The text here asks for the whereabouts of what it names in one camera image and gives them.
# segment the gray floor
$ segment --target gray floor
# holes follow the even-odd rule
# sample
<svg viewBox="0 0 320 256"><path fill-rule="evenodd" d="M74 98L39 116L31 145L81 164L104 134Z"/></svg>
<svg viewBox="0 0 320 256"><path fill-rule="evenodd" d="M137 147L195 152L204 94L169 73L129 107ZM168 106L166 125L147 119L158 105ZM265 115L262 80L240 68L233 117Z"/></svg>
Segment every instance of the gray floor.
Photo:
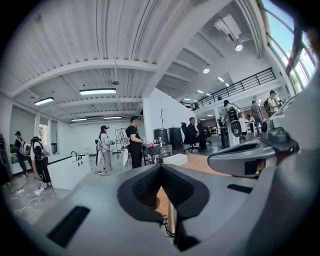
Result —
<svg viewBox="0 0 320 256"><path fill-rule="evenodd" d="M221 150L221 139L218 135L214 134L213 136L207 138L211 141L211 144L208 144L208 148L203 151L194 150L193 154L200 154L203 156L209 156L213 153ZM248 134L246 140L240 140L240 142L253 141L256 138L253 135ZM175 149L173 154L184 154L183 148ZM96 179L107 179L107 176L101 176L100 174L95 174L96 171L102 171L102 166L95 165L95 157L91 156L89 158L91 165L91 172L88 173L80 182L76 185L74 190L82 186L83 184L91 183ZM112 154L112 167L116 173L125 172L132 168L131 160L128 161L128 166L123 167L122 165L123 158L122 156L117 159L117 154ZM45 212L56 205L61 199L66 197L71 190L66 189L54 189L49 188L41 193L40 196L35 195L35 191L39 189L40 182L36 179L33 179L33 173L30 173L30 177L15 177L10 185L2 187L2 192L7 201L8 207L13 214L27 221L33 225L39 217Z"/></svg>

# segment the black railing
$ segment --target black railing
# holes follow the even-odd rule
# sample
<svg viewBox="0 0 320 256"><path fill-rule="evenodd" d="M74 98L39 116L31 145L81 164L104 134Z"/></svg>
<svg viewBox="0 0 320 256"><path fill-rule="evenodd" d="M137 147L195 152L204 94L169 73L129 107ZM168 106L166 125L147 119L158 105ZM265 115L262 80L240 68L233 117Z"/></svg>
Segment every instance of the black railing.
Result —
<svg viewBox="0 0 320 256"><path fill-rule="evenodd" d="M210 96L206 96L198 100L197 102L191 104L192 110L198 110L210 105L211 103L221 101L229 96L244 92L245 90L249 90L253 87L262 85L275 79L276 77L272 71L272 67L269 67L266 70L249 76L239 82L233 83L229 87L218 90L212 93Z"/></svg>

